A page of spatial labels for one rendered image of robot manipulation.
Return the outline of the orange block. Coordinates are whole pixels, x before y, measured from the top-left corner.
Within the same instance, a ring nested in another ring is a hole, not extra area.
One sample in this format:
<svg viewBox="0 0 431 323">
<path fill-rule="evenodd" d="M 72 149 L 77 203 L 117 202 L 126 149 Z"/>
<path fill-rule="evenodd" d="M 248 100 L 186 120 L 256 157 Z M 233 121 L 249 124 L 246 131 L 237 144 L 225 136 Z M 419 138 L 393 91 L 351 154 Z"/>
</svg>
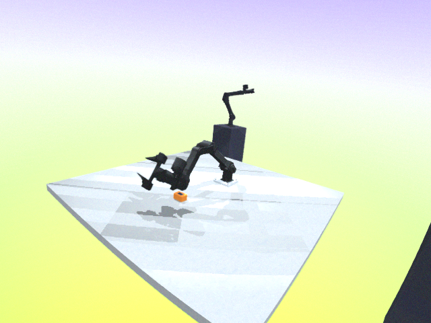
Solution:
<svg viewBox="0 0 431 323">
<path fill-rule="evenodd" d="M 174 193 L 174 199 L 177 199 L 177 200 L 183 202 L 183 201 L 187 200 L 187 195 L 178 191 L 178 192 Z"/>
</svg>

